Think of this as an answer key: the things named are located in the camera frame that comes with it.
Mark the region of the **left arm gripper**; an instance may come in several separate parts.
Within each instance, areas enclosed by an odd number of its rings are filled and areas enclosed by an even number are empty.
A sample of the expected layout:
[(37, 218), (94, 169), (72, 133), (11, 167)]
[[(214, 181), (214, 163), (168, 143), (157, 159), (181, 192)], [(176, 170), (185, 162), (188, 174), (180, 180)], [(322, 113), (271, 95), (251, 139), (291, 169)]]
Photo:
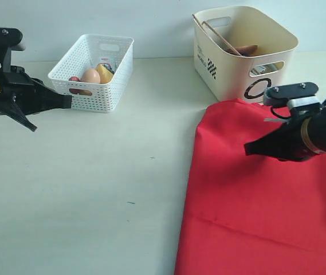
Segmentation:
[(47, 87), (43, 81), (31, 78), (21, 66), (0, 71), (0, 115), (6, 115), (32, 132), (37, 127), (25, 115), (51, 109), (71, 109), (72, 96), (62, 95)]

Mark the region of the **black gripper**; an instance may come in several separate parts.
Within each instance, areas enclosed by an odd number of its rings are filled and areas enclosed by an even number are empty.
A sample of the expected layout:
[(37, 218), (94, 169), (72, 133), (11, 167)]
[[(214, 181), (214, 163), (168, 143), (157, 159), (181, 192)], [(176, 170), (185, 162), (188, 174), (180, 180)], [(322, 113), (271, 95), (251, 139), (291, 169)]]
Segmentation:
[(265, 136), (244, 144), (245, 155), (303, 162), (313, 154), (326, 154), (326, 107), (302, 123), (284, 123)]

